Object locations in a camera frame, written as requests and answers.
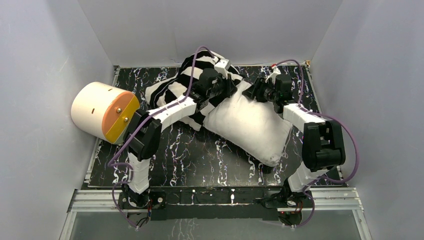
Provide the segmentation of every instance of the black marble floor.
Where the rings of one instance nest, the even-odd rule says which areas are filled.
[[[280,66],[282,73],[291,75],[295,100],[299,98],[300,76],[296,66]],[[238,66],[240,73],[252,82],[257,76],[269,74],[268,66]],[[303,69],[305,80],[302,103],[314,112],[317,102],[311,87],[307,69]],[[123,68],[119,71],[116,87],[132,91],[148,109],[145,89],[153,83],[173,77],[176,67]],[[124,167],[109,168],[107,162],[119,147],[100,141],[88,186],[110,188],[114,183],[128,178]],[[281,186],[292,175],[301,162],[302,133],[295,127],[286,141],[283,157],[276,167],[267,167],[250,156],[240,147],[202,128],[194,131],[188,125],[177,122],[162,132],[161,142],[150,164],[149,181],[152,187],[253,187]],[[128,161],[124,153],[120,162]],[[339,173],[332,170],[328,175],[339,179]],[[321,180],[317,185],[333,185]]]

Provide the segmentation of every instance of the wire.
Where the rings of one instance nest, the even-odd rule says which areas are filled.
[[[143,226],[143,224],[147,224],[149,222],[149,218],[144,219],[143,222],[140,224],[140,228]]]
[[[196,58],[197,58],[197,56],[198,56],[198,53],[200,52],[200,50],[201,49],[205,49],[206,51],[208,51],[209,52],[209,54],[211,55],[211,56],[215,56],[207,47],[205,47],[205,46],[199,46],[197,49],[196,49],[196,52],[194,53],[194,56],[193,56],[193,63],[191,64],[191,73],[190,73],[190,82],[189,82],[189,84],[188,84],[188,88],[187,88],[187,92],[186,92],[186,94],[185,94],[185,96],[184,96],[184,98],[183,99],[181,99],[180,101],[178,101],[178,102],[175,102],[175,103],[173,103],[173,104],[171,104],[170,106],[168,106],[167,108],[162,108],[162,109],[160,109],[160,110],[158,110],[158,111],[155,111],[155,112],[153,112],[152,114],[149,114],[148,115],[148,117],[146,117],[146,119],[144,119],[141,123],[140,123],[140,125],[138,125],[138,127],[135,129],[135,131],[131,134],[129,134],[129,138],[125,141],[125,143],[122,145],[122,147],[118,150],[118,152],[112,157],[112,159],[107,163],[107,166],[108,167],[110,167],[110,168],[113,168],[113,167],[117,167],[117,166],[126,166],[127,168],[129,168],[130,170],[133,170],[133,166],[131,166],[129,163],[126,163],[126,162],[115,162],[115,161],[117,161],[118,160],[118,158],[119,158],[119,156],[123,153],[123,151],[128,147],[128,145],[130,144],[130,142],[134,139],[134,137],[136,136],[136,133],[138,133],[139,131],[140,131],[140,129],[142,129],[142,127],[144,126],[144,124],[146,124],[147,123],[147,121],[148,120],[150,120],[152,117],[154,117],[155,115],[157,115],[157,114],[160,114],[160,113],[162,113],[162,112],[164,112],[164,111],[166,111],[167,109],[169,109],[169,108],[172,108],[172,107],[175,107],[175,106],[177,106],[178,104],[180,104],[180,103],[182,103],[182,102],[184,102],[188,97],[189,97],[189,94],[190,94],[190,91],[192,90],[192,85],[193,85],[193,74],[194,74],[194,71],[195,71],[195,63],[196,63]],[[118,186],[118,185],[122,185],[122,184],[129,184],[130,182],[131,182],[131,180],[133,179],[133,174],[131,174],[130,175],[130,178],[129,178],[129,181],[119,181],[119,182],[117,182],[117,183],[115,183],[114,185],[113,185],[113,187],[112,187],[112,198],[113,198],[113,203],[115,204],[115,206],[116,206],[116,209],[118,209],[118,211],[119,211],[119,213],[126,219],[126,221],[129,223],[129,225],[131,225],[132,227],[134,227],[134,228],[138,228],[138,225],[137,224],[135,224],[133,221],[131,221],[128,217],[127,217],[127,215],[124,213],[124,211],[122,211],[122,209],[119,207],[119,205],[118,205],[118,203],[117,203],[117,201],[116,201],[116,199],[115,199],[115,188]]]
[[[292,223],[288,219],[285,219],[284,217],[281,217],[281,216],[279,216],[278,218],[284,225],[286,225],[286,226],[292,225]]]
[[[147,218],[150,219],[152,217],[152,205],[153,205],[153,200],[150,199],[150,204],[147,207]]]
[[[146,220],[148,217],[143,217],[142,219],[140,219],[138,222],[137,222],[137,226],[143,221],[143,220]]]
[[[306,186],[304,186],[304,187],[302,188],[302,193],[303,193],[304,195],[306,195],[306,196],[310,199],[310,201],[311,201],[311,203],[312,203],[312,211],[310,212],[310,215],[307,217],[307,219],[306,219],[305,221],[303,221],[302,223],[300,223],[299,225],[295,225],[295,226],[294,226],[295,228],[305,226],[305,225],[306,225],[306,224],[307,224],[307,223],[308,223],[308,222],[312,219],[312,216],[313,216],[313,215],[314,215],[314,213],[315,213],[315,201],[314,201],[314,198],[306,192],[306,189],[308,189],[310,185],[313,185],[313,184],[314,184],[314,183],[316,183],[316,182],[318,182],[318,180],[317,180],[317,179],[316,179],[316,180],[311,181],[308,185],[306,185]]]
[[[304,71],[302,70],[301,64],[298,61],[294,60],[294,59],[287,59],[287,60],[279,61],[276,64],[271,65],[271,68],[274,67],[274,66],[278,66],[280,64],[286,63],[286,62],[295,62],[297,64],[297,67],[299,67],[299,72],[300,72],[300,94],[299,94],[299,99],[297,100],[297,103],[300,104],[302,102],[302,96],[304,95],[304,85],[305,85]]]

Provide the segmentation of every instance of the cylindrical object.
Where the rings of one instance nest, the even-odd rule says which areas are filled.
[[[75,97],[70,115],[81,130],[112,144],[120,144],[139,107],[140,103],[132,92],[92,82]]]

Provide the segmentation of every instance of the striped fabric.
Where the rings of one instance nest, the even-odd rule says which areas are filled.
[[[212,52],[218,61],[223,58],[221,55]],[[192,71],[194,54],[187,57],[179,68],[177,74],[171,78],[160,81],[146,89],[146,101],[152,108],[157,108],[164,106],[174,100],[179,96],[183,95],[190,83],[190,74]],[[199,80],[200,74],[204,69],[213,69],[217,62],[214,61],[213,56],[206,50],[200,51],[197,54],[196,62],[194,65],[193,72],[193,83]],[[231,74],[231,79],[234,81],[237,86],[242,80],[243,76],[240,75],[239,71],[230,66],[228,71]],[[195,114],[185,117],[180,121],[190,125],[194,130],[199,131],[206,115],[208,115],[216,106],[218,106],[225,97],[216,96],[209,100],[208,105],[203,108],[201,111],[196,112]]]

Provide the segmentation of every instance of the white wall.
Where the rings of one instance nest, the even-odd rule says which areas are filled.
[[[0,1],[0,238],[58,239],[95,138],[70,117],[113,66],[77,0]]]
[[[178,65],[206,45],[235,64],[310,60],[342,0],[79,0],[122,67]]]
[[[323,112],[359,142],[351,184],[376,240],[424,235],[423,23],[421,0],[345,0],[311,63]]]

